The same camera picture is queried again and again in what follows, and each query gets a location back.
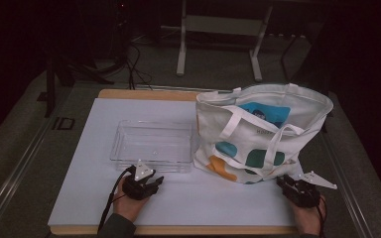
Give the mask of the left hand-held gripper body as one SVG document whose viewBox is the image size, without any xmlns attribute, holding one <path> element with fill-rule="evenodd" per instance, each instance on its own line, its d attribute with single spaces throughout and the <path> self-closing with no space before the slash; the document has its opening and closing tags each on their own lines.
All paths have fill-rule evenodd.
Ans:
<svg viewBox="0 0 381 238">
<path fill-rule="evenodd" d="M 128 176 L 122 186 L 123 191 L 132 199 L 142 200 L 147 198 L 145 188 L 149 186 L 148 180 L 155 174 L 142 161 L 138 161 L 131 176 Z"/>
</svg>

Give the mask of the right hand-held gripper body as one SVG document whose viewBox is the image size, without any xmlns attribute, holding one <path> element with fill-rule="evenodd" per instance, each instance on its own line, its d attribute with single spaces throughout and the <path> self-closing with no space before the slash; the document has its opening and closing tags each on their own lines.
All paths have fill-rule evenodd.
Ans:
<svg viewBox="0 0 381 238">
<path fill-rule="evenodd" d="M 312 208 L 319 205 L 320 192 L 317 186 L 337 189 L 337 185 L 322 178 L 314 171 L 297 175 L 295 183 L 287 183 L 288 189 L 284 196 L 298 207 Z"/>
</svg>

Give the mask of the clear plastic tray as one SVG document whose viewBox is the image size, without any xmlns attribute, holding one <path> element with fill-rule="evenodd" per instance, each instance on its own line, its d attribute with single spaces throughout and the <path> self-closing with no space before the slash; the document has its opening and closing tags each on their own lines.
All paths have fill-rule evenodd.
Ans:
<svg viewBox="0 0 381 238">
<path fill-rule="evenodd" d="M 192 124 L 120 121 L 110 160 L 119 170 L 139 161 L 161 173 L 188 173 L 193 153 Z"/>
</svg>

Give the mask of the white canvas tote bag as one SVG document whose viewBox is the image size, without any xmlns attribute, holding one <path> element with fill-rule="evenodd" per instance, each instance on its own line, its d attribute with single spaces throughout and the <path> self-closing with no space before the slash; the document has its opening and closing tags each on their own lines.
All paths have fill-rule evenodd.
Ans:
<svg viewBox="0 0 381 238">
<path fill-rule="evenodd" d="M 291 108 L 281 128 L 245 118 L 240 104 L 258 102 Z M 199 147 L 194 165 L 240 183 L 293 175 L 301 149 L 319 132 L 332 101 L 295 84 L 259 84 L 231 92 L 205 92 L 196 97 Z"/>
</svg>

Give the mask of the person's left hand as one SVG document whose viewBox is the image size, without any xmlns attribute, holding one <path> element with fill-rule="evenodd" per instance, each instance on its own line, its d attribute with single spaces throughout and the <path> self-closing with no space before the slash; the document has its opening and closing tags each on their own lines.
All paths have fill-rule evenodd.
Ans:
<svg viewBox="0 0 381 238">
<path fill-rule="evenodd" d="M 117 191 L 113 197 L 113 212 L 123 216 L 131 222 L 135 222 L 141 210 L 148 202 L 149 197 L 142 200 L 130 198 L 122 189 L 124 181 L 125 178 L 120 180 Z"/>
</svg>

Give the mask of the person's right hand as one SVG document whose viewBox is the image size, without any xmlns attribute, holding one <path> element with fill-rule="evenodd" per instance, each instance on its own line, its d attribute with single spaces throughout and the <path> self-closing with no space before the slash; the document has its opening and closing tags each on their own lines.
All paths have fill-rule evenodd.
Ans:
<svg viewBox="0 0 381 238">
<path fill-rule="evenodd" d="M 301 234 L 315 234 L 320 237 L 320 232 L 326 218 L 326 205 L 325 197 L 322 196 L 319 203 L 318 211 L 316 208 L 302 208 L 297 207 L 289 201 L 292 207 L 295 222 L 299 235 Z"/>
</svg>

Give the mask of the white table mat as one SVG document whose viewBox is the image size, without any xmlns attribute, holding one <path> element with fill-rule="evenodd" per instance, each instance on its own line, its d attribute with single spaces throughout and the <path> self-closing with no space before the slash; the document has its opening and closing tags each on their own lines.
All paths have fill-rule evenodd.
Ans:
<svg viewBox="0 0 381 238">
<path fill-rule="evenodd" d="M 195 104 L 183 101 L 94 100 L 62 189 L 51 214 L 51 227 L 96 225 L 120 172 L 109 159 L 118 123 L 156 119 L 195 121 Z M 141 226 L 292 226 L 287 199 L 274 181 L 241 184 L 192 167 L 166 173 L 136 221 Z"/>
</svg>

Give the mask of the black tripod stand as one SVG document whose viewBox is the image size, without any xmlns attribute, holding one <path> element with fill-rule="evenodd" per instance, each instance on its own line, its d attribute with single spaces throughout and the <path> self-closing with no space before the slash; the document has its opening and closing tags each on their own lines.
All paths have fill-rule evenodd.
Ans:
<svg viewBox="0 0 381 238">
<path fill-rule="evenodd" d="M 288 82 L 293 82 L 318 91 L 323 95 L 329 94 L 329 66 L 324 58 L 324 52 L 318 43 L 318 38 L 321 35 L 323 23 L 308 22 L 305 23 L 304 36 L 311 44 L 311 48 L 305 57 L 302 65 L 294 74 L 289 74 L 286 68 L 285 56 L 293 46 L 294 42 L 302 35 L 295 35 L 288 46 L 284 49 L 280 64 L 283 69 L 284 76 Z"/>
</svg>

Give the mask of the black floor stand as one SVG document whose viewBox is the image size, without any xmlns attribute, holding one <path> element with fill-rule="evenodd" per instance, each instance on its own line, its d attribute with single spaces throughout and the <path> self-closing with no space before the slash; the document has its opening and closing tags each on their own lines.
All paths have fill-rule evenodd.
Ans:
<svg viewBox="0 0 381 238">
<path fill-rule="evenodd" d="M 45 117 L 49 118 L 56 108 L 56 80 L 57 77 L 62 85 L 73 86 L 75 80 L 71 74 L 72 70 L 76 70 L 85 74 L 92 80 L 101 84 L 112 84 L 112 81 L 100 77 L 96 72 L 92 72 L 84 65 L 70 59 L 67 56 L 61 55 L 55 51 L 46 52 L 46 91 L 39 95 L 39 101 L 45 101 L 47 110 Z"/>
</svg>

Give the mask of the white metal stand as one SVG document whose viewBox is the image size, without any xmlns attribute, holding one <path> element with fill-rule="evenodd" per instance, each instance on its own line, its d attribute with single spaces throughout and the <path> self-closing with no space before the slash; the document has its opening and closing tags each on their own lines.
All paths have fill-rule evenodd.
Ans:
<svg viewBox="0 0 381 238">
<path fill-rule="evenodd" d="M 187 32 L 214 33 L 224 35 L 239 35 L 256 37 L 255 46 L 249 51 L 249 59 L 253 71 L 254 80 L 263 80 L 258 55 L 262 42 L 266 36 L 267 27 L 274 9 L 272 3 L 267 5 L 261 20 L 225 18 L 201 15 L 189 15 L 187 13 L 187 0 L 181 1 L 181 24 L 179 56 L 176 67 L 176 76 L 183 76 L 186 71 L 187 59 Z"/>
</svg>

